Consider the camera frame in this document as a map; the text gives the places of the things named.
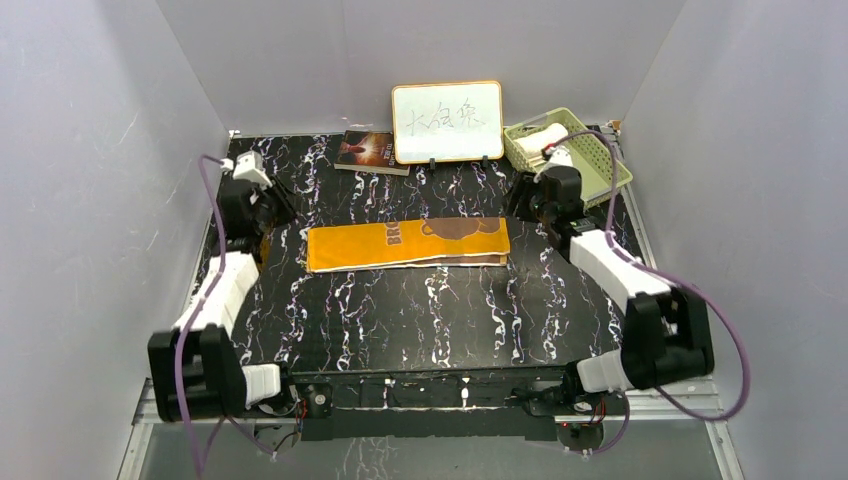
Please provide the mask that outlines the yellow bear towel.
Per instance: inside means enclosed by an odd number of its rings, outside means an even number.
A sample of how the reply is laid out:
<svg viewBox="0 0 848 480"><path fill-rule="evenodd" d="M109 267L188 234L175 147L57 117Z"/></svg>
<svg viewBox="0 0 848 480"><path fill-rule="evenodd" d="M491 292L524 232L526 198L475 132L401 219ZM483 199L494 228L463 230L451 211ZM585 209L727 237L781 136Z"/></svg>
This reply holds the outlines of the yellow bear towel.
<svg viewBox="0 0 848 480"><path fill-rule="evenodd" d="M501 217L424 218L316 227L307 232L310 273L429 265L502 265L510 254Z"/></svg>

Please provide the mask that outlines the white towel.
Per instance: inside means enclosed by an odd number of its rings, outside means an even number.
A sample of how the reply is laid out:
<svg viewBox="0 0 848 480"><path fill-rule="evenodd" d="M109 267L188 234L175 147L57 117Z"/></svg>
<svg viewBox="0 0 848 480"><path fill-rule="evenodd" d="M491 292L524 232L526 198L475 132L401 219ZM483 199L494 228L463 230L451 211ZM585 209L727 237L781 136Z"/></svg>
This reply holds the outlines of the white towel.
<svg viewBox="0 0 848 480"><path fill-rule="evenodd" d="M516 144L519 147L519 151L523 154L523 158L528 163L535 163L543 158L543 150L548 145L568 134L569 131L563 124L552 123L536 133L518 138Z"/></svg>

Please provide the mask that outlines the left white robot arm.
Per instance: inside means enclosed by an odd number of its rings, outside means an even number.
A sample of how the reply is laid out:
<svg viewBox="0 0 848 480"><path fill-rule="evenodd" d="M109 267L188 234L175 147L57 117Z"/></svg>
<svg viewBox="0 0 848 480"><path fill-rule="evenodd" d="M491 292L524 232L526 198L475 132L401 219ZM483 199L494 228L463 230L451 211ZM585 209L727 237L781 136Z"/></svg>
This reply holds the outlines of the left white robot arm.
<svg viewBox="0 0 848 480"><path fill-rule="evenodd" d="M273 231L297 217L293 193L266 172L255 151L217 163L227 183L213 198L216 254L186 311L147 345L157 412L165 422L239 417L253 406L287 416L301 400L284 363L243 365L231 342L267 263Z"/></svg>

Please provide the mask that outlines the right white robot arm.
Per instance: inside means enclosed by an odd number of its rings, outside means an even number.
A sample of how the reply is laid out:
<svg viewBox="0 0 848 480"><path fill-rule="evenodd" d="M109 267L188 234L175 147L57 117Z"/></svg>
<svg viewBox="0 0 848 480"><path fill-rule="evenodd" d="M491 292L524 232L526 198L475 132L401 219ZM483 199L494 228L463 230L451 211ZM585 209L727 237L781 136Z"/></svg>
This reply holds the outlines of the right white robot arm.
<svg viewBox="0 0 848 480"><path fill-rule="evenodd" d="M519 174L504 201L508 215L540 224L551 248L589 276L625 316L619 348L567 364L551 395L587 414L603 392L650 389L712 373L705 301L618 252L616 242L586 216L581 191L579 170L554 164Z"/></svg>

